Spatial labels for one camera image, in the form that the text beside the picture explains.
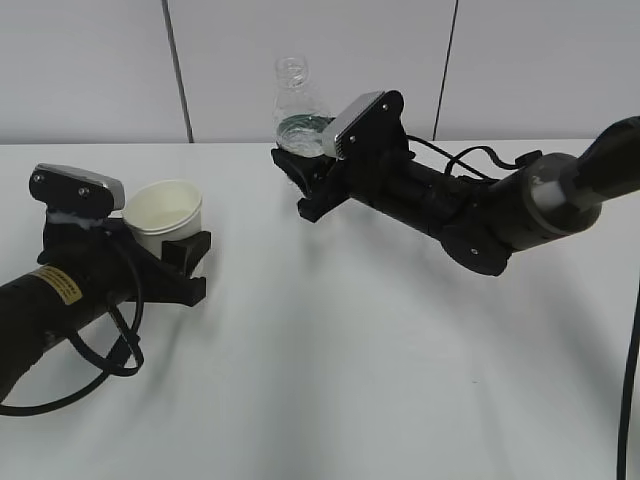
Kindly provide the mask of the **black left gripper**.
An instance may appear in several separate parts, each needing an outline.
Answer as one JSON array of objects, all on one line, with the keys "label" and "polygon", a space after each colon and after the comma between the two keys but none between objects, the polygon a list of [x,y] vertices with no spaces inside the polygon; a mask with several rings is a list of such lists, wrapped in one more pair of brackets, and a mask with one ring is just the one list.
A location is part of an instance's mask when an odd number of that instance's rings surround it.
[{"label": "black left gripper", "polygon": [[206,297],[206,279],[193,277],[211,249],[209,231],[161,243],[158,259],[143,248],[122,220],[88,229],[45,223],[37,262],[68,274],[84,294],[115,302],[197,305]]}]

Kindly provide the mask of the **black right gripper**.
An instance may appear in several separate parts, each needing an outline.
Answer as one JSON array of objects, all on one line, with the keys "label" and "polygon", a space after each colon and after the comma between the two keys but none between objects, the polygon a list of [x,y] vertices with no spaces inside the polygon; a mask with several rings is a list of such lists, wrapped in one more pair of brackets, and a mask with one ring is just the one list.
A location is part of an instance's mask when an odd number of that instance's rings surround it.
[{"label": "black right gripper", "polygon": [[[335,118],[326,117],[325,128]],[[314,188],[328,168],[325,155],[305,157],[274,148],[271,157],[273,163],[307,197],[297,203],[300,216],[309,222],[317,222],[349,199],[382,212],[383,192],[407,166],[411,151],[406,131],[398,120],[391,129],[389,142],[382,150],[336,161],[316,193],[313,193]]]}]

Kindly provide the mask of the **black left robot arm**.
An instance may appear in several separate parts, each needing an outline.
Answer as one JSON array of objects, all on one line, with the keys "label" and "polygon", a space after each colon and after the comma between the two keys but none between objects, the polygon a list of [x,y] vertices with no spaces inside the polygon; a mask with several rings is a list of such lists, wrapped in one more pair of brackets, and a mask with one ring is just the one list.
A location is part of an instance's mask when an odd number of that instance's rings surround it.
[{"label": "black left robot arm", "polygon": [[98,369],[77,392],[36,406],[3,404],[7,417],[69,406],[109,377],[132,377],[144,363],[139,329],[148,303],[193,307],[206,296],[194,270],[211,248],[208,231],[142,247],[121,220],[84,231],[47,225],[38,268],[1,288],[1,395],[61,342]]}]

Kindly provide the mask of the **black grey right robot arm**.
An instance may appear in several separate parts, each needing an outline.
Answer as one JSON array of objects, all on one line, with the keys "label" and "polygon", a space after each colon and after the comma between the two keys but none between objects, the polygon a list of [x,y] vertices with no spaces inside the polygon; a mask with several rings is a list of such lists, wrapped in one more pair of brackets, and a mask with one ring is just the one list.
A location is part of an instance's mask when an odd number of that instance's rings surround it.
[{"label": "black grey right robot arm", "polygon": [[280,147],[274,164],[302,193],[315,223],[354,199],[435,240],[461,266],[498,276],[509,258],[592,227],[603,204],[639,189],[639,119],[605,129],[578,157],[528,152],[502,179],[454,176],[418,163],[401,124],[355,157],[307,158]]}]

